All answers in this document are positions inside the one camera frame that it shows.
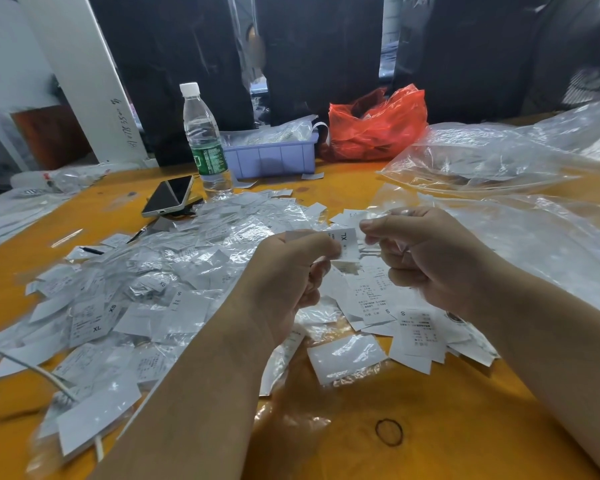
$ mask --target human hand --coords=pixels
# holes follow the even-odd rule
[[[324,233],[308,230],[290,242],[285,234],[272,235],[257,247],[228,299],[239,303],[276,347],[291,332],[298,309],[318,303],[329,258],[341,250]],[[327,259],[314,264],[320,257]]]
[[[417,287],[433,306],[460,317],[473,314],[484,286],[509,265],[455,218],[441,209],[393,209],[391,215],[360,222],[368,244],[380,241],[389,278]],[[400,250],[399,243],[406,245]]]

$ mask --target plastic bottle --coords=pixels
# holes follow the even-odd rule
[[[208,200],[222,200],[233,194],[231,172],[224,158],[220,131],[214,115],[200,99],[197,82],[180,85],[184,96],[184,131],[189,140]]]

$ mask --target white bottle cap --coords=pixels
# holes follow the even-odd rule
[[[197,82],[186,82],[180,85],[180,92],[186,98],[200,96],[200,88]]]

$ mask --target orange table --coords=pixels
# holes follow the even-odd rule
[[[323,165],[323,180],[270,180],[266,187],[293,188],[300,203],[320,201],[332,216],[344,207],[366,208],[383,183],[374,173],[381,167]],[[174,169],[168,175],[178,172],[184,171]],[[161,169],[107,176],[1,245],[0,329],[37,302],[24,297],[24,284],[74,245],[140,229],[147,222],[140,210],[165,176]],[[198,179],[194,190],[200,191]],[[552,194],[600,203],[600,177],[554,187]],[[385,349],[390,340],[380,339]],[[45,367],[53,368],[61,358]],[[0,379],[0,479],[25,476],[29,441],[52,393],[30,371]],[[391,421],[377,426],[384,419]],[[114,438],[105,438],[106,449]],[[94,457],[90,449],[53,477],[85,478]],[[245,479],[291,477],[576,480],[600,478],[600,472],[502,360],[488,371],[447,355],[446,364],[433,364],[431,376],[387,361],[376,374],[324,388],[301,347],[285,386],[259,404],[244,470]]]

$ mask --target plastic tray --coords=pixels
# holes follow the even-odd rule
[[[318,131],[307,141],[234,146],[224,149],[229,170],[236,178],[275,177],[315,172]]]

